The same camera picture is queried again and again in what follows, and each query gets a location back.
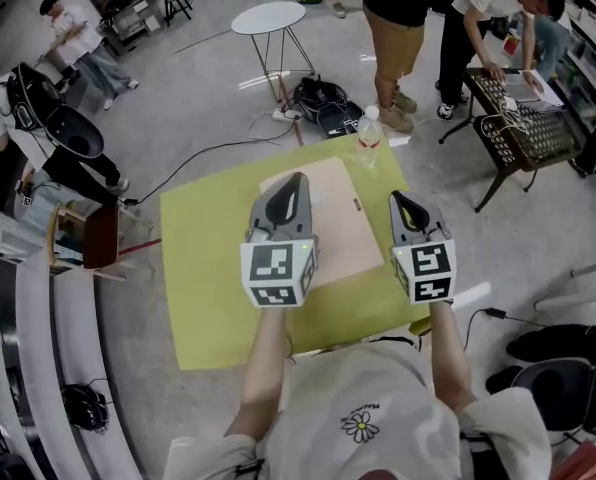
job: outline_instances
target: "gray floor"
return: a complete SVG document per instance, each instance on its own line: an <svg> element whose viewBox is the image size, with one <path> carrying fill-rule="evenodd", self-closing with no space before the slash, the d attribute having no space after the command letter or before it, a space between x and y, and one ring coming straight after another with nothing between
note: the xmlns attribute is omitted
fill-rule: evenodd
<svg viewBox="0 0 596 480"><path fill-rule="evenodd" d="M203 41L228 31L239 12L268 1L273 0L196 0L191 22L179 15L170 30L144 41L126 57L127 70L141 85L95 119L106 137L107 154L132 180L130 196L146 194L194 151L286 129L266 114L275 107L266 84L253 83L261 72L249 38L227 32ZM374 99L373 49L359 12L361 1L344 1L353 11L345 20L324 5L314 6L295 31L318 72L364 106ZM556 289L572 266L596 260L596 177L583 181L566 164L554 166L541 171L525 194L521 185L529 176L520 174L475 214L473 207L491 183L494 165L470 128L444 146L437 142L450 126L434 119L441 32L442 18L430 13L415 72L402 82L404 91L419 102L415 121L421 124L409 144L393 151L411 190L430 196L443 210L458 248L457 291L479 294L478 300L456 311L462 331L475 309L489 305L535 318L531 302L538 294ZM488 41L499 51L499 42ZM287 65L303 67L295 52L289 52ZM290 77L288 85L293 87L296 80ZM320 140L309 124L301 130L306 143ZM296 147L291 135L278 145L210 152L185 167L169 187ZM159 236L158 198L145 202L141 212L156 223L154 236ZM128 239L140 236L136 228L128 231ZM124 284L100 282L99 307L117 407L146 478L157 479L172 438L224 431L237 406L241 370L179 371L160 247L135 258L152 265L154 277L130 271ZM558 318L592 322L596 308L561 312ZM500 344L519 328L484 318L474 323L468 352L478 392L483 377L504 362Z"/></svg>

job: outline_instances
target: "table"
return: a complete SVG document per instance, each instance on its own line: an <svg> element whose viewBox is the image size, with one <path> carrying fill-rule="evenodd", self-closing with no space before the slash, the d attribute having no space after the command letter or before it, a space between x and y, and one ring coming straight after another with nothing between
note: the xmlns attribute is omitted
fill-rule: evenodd
<svg viewBox="0 0 596 480"><path fill-rule="evenodd" d="M240 281L244 241L259 183L301 165L337 156L343 160L384 264L309 292L291 310L293 352L347 343L428 315L412 306L389 261L393 245L388 198L407 190L387 143L374 168L356 161L356 137L348 135L244 164L161 195L163 262L169 316L182 370L225 368L246 361L260 310Z"/></svg>
<svg viewBox="0 0 596 480"><path fill-rule="evenodd" d="M505 72L519 73L515 69L506 69ZM473 123L476 133L496 164L498 174L483 200L476 206L476 213L491 200L505 179L516 171L534 173L529 185L523 189L526 193L534 184L538 169L574 158L582 150L579 134L574 131L575 118L568 111L537 112L520 106L519 113L527 127L527 133L523 133L517 128L509 127L500 116L500 104L505 89L499 82L490 78L482 68L468 68L463 81L471 91L469 115L445 133L438 142L443 144L450 135ZM478 100L488 116L496 117L475 118L474 99Z"/></svg>
<svg viewBox="0 0 596 480"><path fill-rule="evenodd" d="M257 5L256 7L248 9L245 12L239 14L234 21L231 22L231 30L233 30L236 34L247 35L251 37L251 41L254 43L254 48L256 49L256 54L258 55L258 60L262 66L263 74L269 83L269 87L271 88L274 98L276 98L278 102L282 101L280 97L280 87L278 93L276 93L274 84L271 81L269 74L271 71L276 73L274 78L278 78L278 84L280 86L285 57L285 35L288 35L293 41L303 59L305 59L305 62L307 62L307 65L309 66L308 70L293 69L291 71L306 72L312 75L316 73L311 60L309 60L309 57L307 56L307 52L300 44L300 41L298 41L296 33L291 28L292 25L295 25L304 18L305 12L305 8L296 2L271 2L268 4ZM267 67L267 61L269 60L269 41L271 39L272 32L277 31L282 31L282 42L280 46L280 69L269 70ZM264 59L254 37L260 34L267 34L267 46L265 49Z"/></svg>

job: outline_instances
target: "white sneaker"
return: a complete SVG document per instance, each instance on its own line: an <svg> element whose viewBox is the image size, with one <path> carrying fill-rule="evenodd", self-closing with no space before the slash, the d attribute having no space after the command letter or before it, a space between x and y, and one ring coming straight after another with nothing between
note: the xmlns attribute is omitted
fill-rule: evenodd
<svg viewBox="0 0 596 480"><path fill-rule="evenodd" d="M456 105L447 105L446 103L443 103L438 107L438 110L436 110L436 114L438 114L438 117L441 119L451 119L454 115L455 108Z"/></svg>
<svg viewBox="0 0 596 480"><path fill-rule="evenodd" d="M336 16L338 16L339 18L344 18L345 16L347 16L347 11L340 2L336 2L334 4L334 11L336 12Z"/></svg>
<svg viewBox="0 0 596 480"><path fill-rule="evenodd" d="M129 180L127 178L120 178L115 185L107 185L110 192L126 192L129 188Z"/></svg>

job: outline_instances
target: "human hand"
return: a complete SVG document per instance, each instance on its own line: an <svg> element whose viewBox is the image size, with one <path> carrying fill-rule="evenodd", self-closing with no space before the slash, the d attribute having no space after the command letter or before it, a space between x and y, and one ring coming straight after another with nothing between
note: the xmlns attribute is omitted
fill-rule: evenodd
<svg viewBox="0 0 596 480"><path fill-rule="evenodd" d="M539 94L545 92L540 80L538 80L531 71L523 71L522 76L525 79L525 82L527 82L536 92Z"/></svg>
<svg viewBox="0 0 596 480"><path fill-rule="evenodd" d="M495 62L485 62L482 67L489 73L489 76L500 83L505 81L505 72Z"/></svg>

